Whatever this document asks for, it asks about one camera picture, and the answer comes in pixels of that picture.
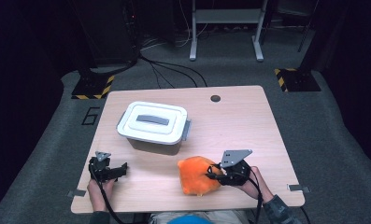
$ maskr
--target metal frame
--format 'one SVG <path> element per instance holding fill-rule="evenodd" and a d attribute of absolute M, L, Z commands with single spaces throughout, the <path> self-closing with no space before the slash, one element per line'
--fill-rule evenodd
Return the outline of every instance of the metal frame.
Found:
<path fill-rule="evenodd" d="M 192 45 L 190 60 L 196 60 L 197 52 L 197 23 L 258 23 L 257 32 L 252 36 L 255 56 L 258 62 L 264 61 L 261 45 L 259 42 L 264 14 L 266 12 L 267 0 L 263 1 L 261 8 L 251 9 L 198 9 L 196 10 L 195 0 L 192 5 Z"/>

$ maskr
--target black speaker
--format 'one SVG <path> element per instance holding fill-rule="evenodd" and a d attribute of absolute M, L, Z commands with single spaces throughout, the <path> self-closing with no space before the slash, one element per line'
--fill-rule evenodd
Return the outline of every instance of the black speaker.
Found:
<path fill-rule="evenodd" d="M 70 0 L 97 65 L 136 60 L 138 28 L 133 0 Z"/>

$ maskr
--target orange plush toy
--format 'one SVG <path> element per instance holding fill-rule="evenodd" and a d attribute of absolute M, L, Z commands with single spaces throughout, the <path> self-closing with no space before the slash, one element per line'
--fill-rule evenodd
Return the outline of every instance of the orange plush toy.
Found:
<path fill-rule="evenodd" d="M 178 162 L 179 179 L 185 194 L 202 196 L 221 186 L 220 182 L 206 176 L 208 167 L 211 167 L 216 175 L 222 175 L 222 171 L 211 164 L 215 162 L 200 156 Z"/>

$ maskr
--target metal bracket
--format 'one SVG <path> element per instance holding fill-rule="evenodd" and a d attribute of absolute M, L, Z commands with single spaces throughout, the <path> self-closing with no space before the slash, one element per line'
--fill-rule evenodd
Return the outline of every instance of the metal bracket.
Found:
<path fill-rule="evenodd" d="M 75 196 L 84 197 L 85 194 L 86 194 L 86 190 L 75 189 L 75 190 L 69 190 L 66 196 L 69 198 L 74 198 Z"/>
<path fill-rule="evenodd" d="M 304 193 L 310 193 L 311 190 L 307 186 L 301 186 L 301 185 L 287 185 L 287 189 L 290 191 L 302 191 Z"/>
<path fill-rule="evenodd" d="M 221 160 L 221 168 L 234 166 L 244 158 L 248 157 L 251 153 L 251 149 L 225 150 Z"/>
<path fill-rule="evenodd" d="M 111 154 L 108 152 L 99 152 L 95 151 L 95 157 L 98 159 L 98 161 L 103 161 L 106 158 L 108 158 Z"/>

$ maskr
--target cable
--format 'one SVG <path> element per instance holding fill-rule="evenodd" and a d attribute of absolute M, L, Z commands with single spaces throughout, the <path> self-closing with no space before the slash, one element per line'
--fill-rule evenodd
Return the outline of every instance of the cable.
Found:
<path fill-rule="evenodd" d="M 211 6 L 211 9 L 214 9 L 214 5 L 215 5 L 215 0 L 212 1 L 212 6 Z M 205 29 L 207 28 L 208 26 L 208 23 L 206 23 L 205 27 L 203 27 L 203 29 L 199 32 L 199 34 L 196 35 L 196 37 L 198 37 L 200 34 L 202 34 Z"/>
<path fill-rule="evenodd" d="M 153 69 L 153 73 L 155 74 L 156 76 L 156 82 L 158 83 L 158 86 L 159 86 L 159 89 L 161 89 L 161 85 L 159 83 L 159 77 L 158 77 L 158 74 L 162 77 L 162 79 L 164 79 L 164 81 L 166 81 L 173 89 L 175 89 L 175 87 L 162 75 L 162 73 L 160 73 L 154 66 L 153 66 L 153 63 L 150 63 L 150 66 L 152 67 Z"/>
<path fill-rule="evenodd" d="M 115 212 L 113 211 L 113 209 L 112 209 L 112 207 L 111 207 L 111 205 L 109 203 L 109 200 L 107 198 L 106 191 L 103 188 L 103 183 L 97 179 L 97 177 L 95 176 L 95 173 L 94 173 L 94 169 L 92 168 L 92 166 L 90 164 L 89 164 L 89 170 L 90 170 L 90 173 L 93 176 L 93 179 L 97 183 L 97 186 L 98 186 L 98 188 L 101 191 L 101 194 L 103 195 L 104 202 L 106 203 L 106 207 L 108 209 L 108 212 L 111 214 L 111 216 L 113 217 L 113 219 L 115 219 L 116 222 L 118 222 L 119 224 L 126 224 L 126 223 L 122 222 L 118 218 L 118 216 L 115 214 Z M 133 222 L 132 224 L 148 224 L 148 221 L 147 222 Z"/>
<path fill-rule="evenodd" d="M 308 218 L 308 215 L 307 215 L 307 211 L 305 211 L 304 206 L 301 206 L 301 210 L 304 213 L 305 217 L 307 218 L 307 223 L 308 224 L 311 224 L 310 219 Z"/>
<path fill-rule="evenodd" d="M 184 13 L 184 9 L 182 8 L 181 0 L 178 0 L 178 2 L 179 2 L 179 7 L 181 8 L 182 17 L 183 17 L 184 20 L 185 20 L 186 28 L 187 28 L 187 30 L 188 30 L 188 37 L 187 37 L 185 43 L 182 44 L 182 45 L 180 45 L 180 46 L 178 46 L 179 48 L 181 48 L 181 47 L 184 47 L 184 46 L 188 43 L 188 41 L 191 39 L 191 30 L 189 29 L 189 24 L 188 24 L 188 22 L 187 22 L 187 20 L 186 20 L 185 13 Z"/>
<path fill-rule="evenodd" d="M 167 42 L 159 42 L 158 38 L 149 37 L 149 39 L 145 40 L 144 43 L 142 44 L 141 51 L 145 49 L 150 49 L 150 48 L 153 48 L 159 45 L 163 45 L 163 44 L 167 44 Z"/>
<path fill-rule="evenodd" d="M 251 182 L 251 184 L 257 189 L 257 191 L 258 191 L 258 204 L 257 204 L 257 214 L 255 215 L 255 224 L 258 224 L 259 216 L 261 214 L 262 202 L 263 202 L 264 198 L 263 198 L 263 195 L 262 195 L 261 190 L 259 188 L 259 182 L 258 182 L 257 175 L 252 171 L 252 169 L 250 169 L 250 171 L 254 174 L 256 183 L 251 178 L 249 178 L 248 176 L 245 176 L 241 173 L 233 172 L 233 174 L 241 175 L 241 176 L 247 178 Z"/>
<path fill-rule="evenodd" d="M 194 80 L 192 77 L 190 77 L 189 75 L 187 75 L 187 74 L 185 74 L 185 73 L 183 73 L 183 72 L 181 72 L 181 71 L 179 71 L 179 70 L 177 70 L 177 69 L 170 68 L 170 67 L 165 66 L 165 65 L 171 65 L 171 66 L 176 66 L 176 67 L 181 67 L 181 68 L 189 69 L 189 70 L 195 72 L 195 73 L 196 73 L 200 78 L 202 78 L 202 79 L 203 79 L 203 82 L 204 82 L 204 84 L 205 84 L 205 86 L 207 87 L 206 80 L 203 78 L 203 76 L 202 76 L 200 73 L 198 73 L 197 71 L 191 69 L 190 67 L 186 67 L 186 66 L 179 65 L 179 64 L 174 64 L 174 63 L 163 63 L 163 62 L 153 61 L 153 60 L 150 60 L 150 59 L 145 58 L 145 57 L 142 56 L 141 54 L 139 54 L 139 58 L 140 58 L 141 60 L 144 60 L 145 62 L 149 63 L 149 64 L 152 66 L 152 69 L 154 69 L 154 70 L 153 70 L 154 73 L 155 73 L 155 71 L 156 71 L 156 72 L 158 72 L 158 71 L 157 71 L 157 69 L 156 69 L 155 67 L 153 67 L 153 64 L 154 64 L 154 65 L 161 66 L 162 68 L 165 68 L 165 69 L 168 69 L 168 70 L 171 70 L 171 71 L 174 71 L 174 72 L 180 73 L 180 74 L 182 74 L 182 75 L 185 76 L 185 77 L 188 77 L 188 78 L 193 82 L 194 86 L 197 88 L 198 86 L 197 86 L 195 80 Z M 171 87 L 174 88 L 174 86 L 173 86 L 170 82 L 168 82 L 168 80 L 165 79 L 161 73 L 159 73 L 159 74 L 162 76 L 162 78 L 163 78 L 167 83 L 169 83 L 169 84 L 171 85 Z"/>

